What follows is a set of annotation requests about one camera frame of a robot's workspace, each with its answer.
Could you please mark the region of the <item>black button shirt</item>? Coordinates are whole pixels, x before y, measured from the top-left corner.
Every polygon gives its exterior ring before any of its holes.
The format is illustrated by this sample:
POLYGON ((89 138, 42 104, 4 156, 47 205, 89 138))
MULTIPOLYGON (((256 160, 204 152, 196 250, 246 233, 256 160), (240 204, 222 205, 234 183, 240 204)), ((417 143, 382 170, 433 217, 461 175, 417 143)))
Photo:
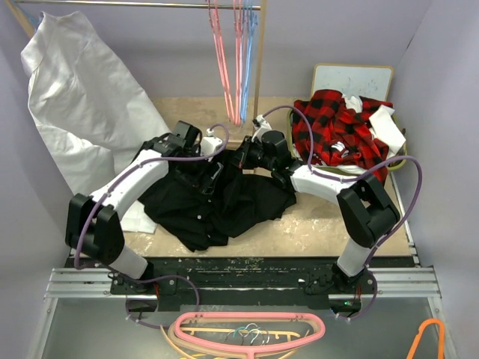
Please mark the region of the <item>black button shirt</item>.
POLYGON ((275 180, 244 174, 231 163, 232 150, 214 158, 224 165, 211 194, 202 194, 175 172, 156 181, 138 201, 153 222, 177 237, 188 250, 228 244, 256 224, 280 219, 296 204, 296 195, 275 180))

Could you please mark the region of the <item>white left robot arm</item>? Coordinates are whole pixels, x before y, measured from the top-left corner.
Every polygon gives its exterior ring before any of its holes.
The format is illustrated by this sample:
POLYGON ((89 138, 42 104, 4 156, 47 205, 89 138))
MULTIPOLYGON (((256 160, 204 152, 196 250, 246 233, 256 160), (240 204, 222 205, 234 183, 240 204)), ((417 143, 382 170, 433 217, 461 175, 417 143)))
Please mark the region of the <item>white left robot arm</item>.
POLYGON ((113 180, 89 195, 75 194, 68 206, 65 242, 75 251, 73 266, 83 270, 99 263, 124 278, 137 293, 162 280, 152 262, 125 242, 121 220, 153 184, 178 163, 209 164, 226 149, 228 138, 202 132, 184 121, 173 132, 145 141, 132 162, 113 180))

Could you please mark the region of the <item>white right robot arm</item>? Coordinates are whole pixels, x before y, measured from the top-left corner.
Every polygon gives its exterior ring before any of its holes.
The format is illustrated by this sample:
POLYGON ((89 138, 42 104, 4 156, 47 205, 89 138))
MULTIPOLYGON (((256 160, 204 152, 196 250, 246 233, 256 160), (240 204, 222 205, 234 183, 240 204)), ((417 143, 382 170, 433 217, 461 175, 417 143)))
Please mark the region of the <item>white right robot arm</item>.
POLYGON ((397 207, 375 175, 349 182, 346 176, 334 177, 324 171, 314 174, 292 156, 282 132, 268 130, 259 138, 246 136, 234 151, 233 163, 243 170, 268 170, 280 187, 339 207, 350 237, 332 266, 332 283, 340 292, 358 286, 373 248, 400 220, 397 207))

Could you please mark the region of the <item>red black plaid shirt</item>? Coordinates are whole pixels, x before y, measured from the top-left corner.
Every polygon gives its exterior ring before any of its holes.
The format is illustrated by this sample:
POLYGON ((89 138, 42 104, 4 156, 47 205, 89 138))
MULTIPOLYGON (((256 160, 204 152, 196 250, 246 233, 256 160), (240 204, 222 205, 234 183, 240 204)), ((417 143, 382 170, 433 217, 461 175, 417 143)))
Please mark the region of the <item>red black plaid shirt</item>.
MULTIPOLYGON (((293 113, 293 144, 305 161, 313 153, 313 165, 352 165, 368 170, 386 160, 388 147, 373 139, 367 116, 346 109, 342 96, 340 91, 326 89, 316 91, 308 101, 296 100, 294 107, 307 122, 293 113)), ((366 102, 366 112, 377 110, 379 104, 394 107, 391 102, 363 96, 360 99, 366 102)))

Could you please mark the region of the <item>white hanging shirt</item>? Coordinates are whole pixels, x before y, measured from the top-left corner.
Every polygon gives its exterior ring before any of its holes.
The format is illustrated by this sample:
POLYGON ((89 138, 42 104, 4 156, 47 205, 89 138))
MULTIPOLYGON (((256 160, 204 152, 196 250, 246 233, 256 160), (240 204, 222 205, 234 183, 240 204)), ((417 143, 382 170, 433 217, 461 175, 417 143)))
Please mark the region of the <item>white hanging shirt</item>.
POLYGON ((143 87, 88 18, 43 13, 21 60, 28 110, 72 193, 90 194, 169 131, 143 87))

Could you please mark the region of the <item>blue hanger on rack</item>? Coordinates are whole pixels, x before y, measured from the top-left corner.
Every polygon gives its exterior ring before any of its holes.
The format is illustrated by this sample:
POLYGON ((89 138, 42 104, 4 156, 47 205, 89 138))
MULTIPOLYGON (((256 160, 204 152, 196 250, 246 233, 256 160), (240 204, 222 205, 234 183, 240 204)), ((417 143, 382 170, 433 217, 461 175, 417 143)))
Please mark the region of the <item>blue hanger on rack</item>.
POLYGON ((246 122, 247 106, 249 98, 249 89, 251 81, 251 66, 253 59, 253 45, 256 27, 258 24, 257 15, 253 10, 253 1, 242 1, 242 9, 240 14, 240 69, 241 69, 241 88, 240 88, 240 107, 239 119, 240 124, 246 122))

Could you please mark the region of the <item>beige hanger on tray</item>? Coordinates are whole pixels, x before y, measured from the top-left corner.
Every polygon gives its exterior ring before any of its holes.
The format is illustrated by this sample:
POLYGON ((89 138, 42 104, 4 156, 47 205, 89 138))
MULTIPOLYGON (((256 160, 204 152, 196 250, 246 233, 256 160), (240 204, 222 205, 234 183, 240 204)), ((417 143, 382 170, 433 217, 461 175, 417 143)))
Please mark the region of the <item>beige hanger on tray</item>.
POLYGON ((192 355, 184 352, 184 349, 191 349, 194 352, 200 352, 207 355, 216 355, 219 357, 231 358, 264 358, 272 355, 281 355, 281 358, 288 358, 298 349, 320 339, 322 336, 317 334, 308 335, 297 340, 265 345, 265 346, 243 346, 227 343, 217 343, 209 340, 203 340, 198 337, 186 335, 187 339, 183 339, 173 328, 168 331, 162 329, 165 339, 180 354, 184 354, 187 358, 193 358, 192 355))

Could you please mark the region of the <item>blue hanger under white shirt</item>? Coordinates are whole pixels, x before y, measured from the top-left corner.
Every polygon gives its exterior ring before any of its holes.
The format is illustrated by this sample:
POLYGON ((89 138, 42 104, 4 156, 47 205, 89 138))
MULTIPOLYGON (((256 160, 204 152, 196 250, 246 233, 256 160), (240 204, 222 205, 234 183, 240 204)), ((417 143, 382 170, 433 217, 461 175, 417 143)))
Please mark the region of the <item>blue hanger under white shirt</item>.
POLYGON ((25 11, 19 4, 13 2, 13 6, 16 8, 16 18, 18 23, 22 26, 26 33, 35 32, 39 26, 40 20, 25 11))

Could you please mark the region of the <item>wooden clothes rack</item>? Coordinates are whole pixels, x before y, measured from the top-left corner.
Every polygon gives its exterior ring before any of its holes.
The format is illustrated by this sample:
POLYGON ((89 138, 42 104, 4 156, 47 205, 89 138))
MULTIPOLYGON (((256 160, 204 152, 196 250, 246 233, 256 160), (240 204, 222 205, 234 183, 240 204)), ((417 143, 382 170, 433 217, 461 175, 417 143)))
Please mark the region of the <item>wooden clothes rack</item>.
MULTIPOLYGON (((16 8, 13 6, 13 2, 21 5, 21 1, 7 1, 7 8, 10 10, 12 15, 17 21, 16 8)), ((156 1, 50 1, 50 4, 71 4, 71 5, 96 5, 104 7, 151 7, 151 8, 176 8, 176 9, 208 9, 207 4, 175 4, 175 3, 164 3, 156 1)), ((262 1, 260 5, 254 6, 253 10, 260 12, 260 24, 259 24, 259 38, 257 45, 257 60, 256 60, 256 77, 255 77, 255 90, 254 90, 254 106, 252 115, 255 117, 258 115, 258 106, 259 106, 259 96, 260 96, 260 77, 263 61, 263 43, 264 43, 264 32, 266 25, 266 8, 267 2, 262 1)), ((26 33, 27 37, 33 37, 34 33, 26 33)), ((165 110, 167 115, 166 123, 172 124, 173 119, 178 117, 180 114, 185 114, 186 110, 181 109, 177 106, 180 100, 173 97, 165 98, 156 98, 153 100, 153 104, 158 110, 165 110)), ((191 105, 193 102, 199 102, 203 107, 209 106, 216 114, 220 114, 219 110, 219 99, 217 97, 212 97, 210 99, 206 97, 191 97, 185 99, 187 104, 191 105)), ((227 145, 229 150, 234 150, 240 146, 242 143, 242 138, 246 135, 245 130, 234 129, 232 125, 228 125, 227 129, 230 133, 230 139, 227 145)))

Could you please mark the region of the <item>white cloth in basket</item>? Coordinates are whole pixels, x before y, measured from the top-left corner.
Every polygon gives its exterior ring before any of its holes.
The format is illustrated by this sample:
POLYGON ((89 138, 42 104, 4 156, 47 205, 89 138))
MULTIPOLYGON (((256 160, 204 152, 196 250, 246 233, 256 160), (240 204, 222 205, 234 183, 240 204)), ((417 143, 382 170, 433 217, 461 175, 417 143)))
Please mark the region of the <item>white cloth in basket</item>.
POLYGON ((371 125, 371 134, 373 139, 378 139, 388 147, 387 159, 396 156, 406 144, 405 135, 399 130, 393 120, 394 109, 383 104, 379 104, 377 110, 366 112, 366 102, 358 97, 342 96, 345 101, 346 109, 352 109, 359 114, 365 114, 371 125))

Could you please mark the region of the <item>yellow framed whiteboard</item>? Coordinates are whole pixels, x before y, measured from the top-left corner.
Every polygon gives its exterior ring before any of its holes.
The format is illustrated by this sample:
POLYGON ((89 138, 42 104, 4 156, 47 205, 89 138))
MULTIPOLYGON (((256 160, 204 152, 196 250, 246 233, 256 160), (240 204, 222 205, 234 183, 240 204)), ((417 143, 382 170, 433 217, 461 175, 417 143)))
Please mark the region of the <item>yellow framed whiteboard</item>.
POLYGON ((311 85, 311 95, 317 90, 330 89, 350 96, 363 96, 386 101, 394 68, 360 64, 317 64, 311 85))

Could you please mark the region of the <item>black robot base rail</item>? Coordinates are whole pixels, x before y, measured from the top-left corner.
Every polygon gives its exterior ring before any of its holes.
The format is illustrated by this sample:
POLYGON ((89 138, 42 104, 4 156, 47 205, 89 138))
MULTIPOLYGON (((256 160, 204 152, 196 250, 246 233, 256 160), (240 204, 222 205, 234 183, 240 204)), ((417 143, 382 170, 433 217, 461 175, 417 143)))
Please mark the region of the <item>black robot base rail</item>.
POLYGON ((359 310, 374 295, 374 276, 362 269, 348 278, 333 257, 151 257, 143 283, 107 272, 108 293, 155 304, 160 312, 182 306, 339 307, 359 310))

